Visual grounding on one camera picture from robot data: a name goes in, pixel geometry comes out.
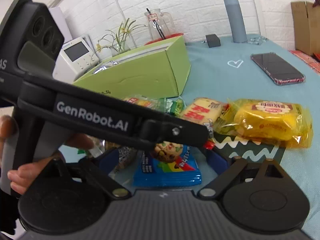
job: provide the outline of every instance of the metal screw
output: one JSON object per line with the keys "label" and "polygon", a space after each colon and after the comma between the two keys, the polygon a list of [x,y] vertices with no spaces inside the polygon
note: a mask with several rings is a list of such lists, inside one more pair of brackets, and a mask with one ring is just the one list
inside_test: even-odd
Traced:
{"label": "metal screw", "polygon": [[117,188],[112,193],[115,197],[125,197],[129,194],[125,188]]}
{"label": "metal screw", "polygon": [[213,197],[216,194],[216,191],[212,188],[203,188],[199,193],[203,197]]}
{"label": "metal screw", "polygon": [[178,127],[172,129],[172,134],[173,134],[174,136],[179,135],[179,133],[180,133],[180,129],[179,129]]}

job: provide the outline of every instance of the red checkered cloth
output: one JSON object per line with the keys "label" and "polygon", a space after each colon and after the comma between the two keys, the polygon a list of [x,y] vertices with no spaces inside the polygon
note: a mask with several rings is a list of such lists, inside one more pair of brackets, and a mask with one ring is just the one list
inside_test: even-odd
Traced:
{"label": "red checkered cloth", "polygon": [[304,54],[300,50],[289,50],[292,54],[296,55],[298,58],[303,60],[306,64],[309,65],[316,73],[320,74],[320,63],[316,61],[311,56]]}

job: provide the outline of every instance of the camera lens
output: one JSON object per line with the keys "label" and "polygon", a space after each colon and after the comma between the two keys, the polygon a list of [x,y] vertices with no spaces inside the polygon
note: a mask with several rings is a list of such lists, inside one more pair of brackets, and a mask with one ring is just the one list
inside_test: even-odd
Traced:
{"label": "camera lens", "polygon": [[52,38],[53,38],[53,28],[50,27],[50,28],[45,32],[45,34],[44,34],[44,36],[43,36],[43,38],[42,38],[42,45],[43,45],[44,47],[47,47],[47,46],[50,44]]}
{"label": "camera lens", "polygon": [[32,33],[34,36],[38,36],[39,33],[41,32],[42,28],[44,26],[44,18],[43,17],[39,17],[34,25],[33,25],[33,28],[32,28]]}
{"label": "camera lens", "polygon": [[52,52],[53,54],[55,54],[55,53],[58,51],[59,46],[60,46],[60,41],[59,41],[59,40],[55,40],[55,41],[53,42],[51,52]]}

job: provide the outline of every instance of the yellow plastic wrapper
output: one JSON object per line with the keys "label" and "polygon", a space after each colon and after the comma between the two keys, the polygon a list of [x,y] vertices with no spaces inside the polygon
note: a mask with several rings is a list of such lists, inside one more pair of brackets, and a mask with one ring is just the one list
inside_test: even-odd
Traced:
{"label": "yellow plastic wrapper", "polygon": [[299,104],[266,100],[229,102],[229,109],[213,128],[217,133],[288,148],[308,148],[313,137],[309,110]]}

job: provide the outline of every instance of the phone case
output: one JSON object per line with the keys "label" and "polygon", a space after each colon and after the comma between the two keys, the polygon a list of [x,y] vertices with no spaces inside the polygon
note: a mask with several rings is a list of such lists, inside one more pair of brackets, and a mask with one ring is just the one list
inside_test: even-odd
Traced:
{"label": "phone case", "polygon": [[256,61],[256,59],[254,58],[255,54],[252,54],[250,56],[251,60],[253,62],[255,62],[272,80],[273,82],[278,85],[278,86],[282,86],[282,85],[289,85],[289,84],[296,84],[296,83],[304,83],[306,81],[306,76],[304,74],[303,77],[301,78],[294,78],[294,79],[287,79],[287,80],[282,80],[282,79],[276,79],[275,77],[272,76],[272,74],[259,62]]}

